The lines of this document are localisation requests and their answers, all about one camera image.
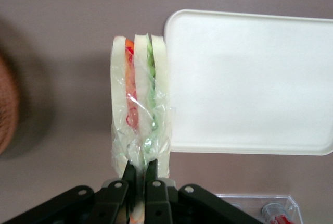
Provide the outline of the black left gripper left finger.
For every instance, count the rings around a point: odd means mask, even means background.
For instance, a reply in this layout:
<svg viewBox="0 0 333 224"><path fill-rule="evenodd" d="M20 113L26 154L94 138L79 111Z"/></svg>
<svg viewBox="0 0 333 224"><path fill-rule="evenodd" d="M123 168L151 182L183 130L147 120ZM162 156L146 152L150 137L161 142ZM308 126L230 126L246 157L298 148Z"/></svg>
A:
<svg viewBox="0 0 333 224"><path fill-rule="evenodd" d="M122 178L106 181L98 192L86 185L71 188L6 223L116 223L135 189L136 170L127 163Z"/></svg>

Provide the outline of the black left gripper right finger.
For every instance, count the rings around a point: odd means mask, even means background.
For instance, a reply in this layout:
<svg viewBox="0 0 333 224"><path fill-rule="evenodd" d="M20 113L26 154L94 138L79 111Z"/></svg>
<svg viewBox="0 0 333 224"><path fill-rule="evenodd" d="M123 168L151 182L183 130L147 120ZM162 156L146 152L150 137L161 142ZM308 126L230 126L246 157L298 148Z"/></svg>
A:
<svg viewBox="0 0 333 224"><path fill-rule="evenodd" d="M151 161L145 177L144 223L260 223L257 219L196 184L179 189L158 177Z"/></svg>

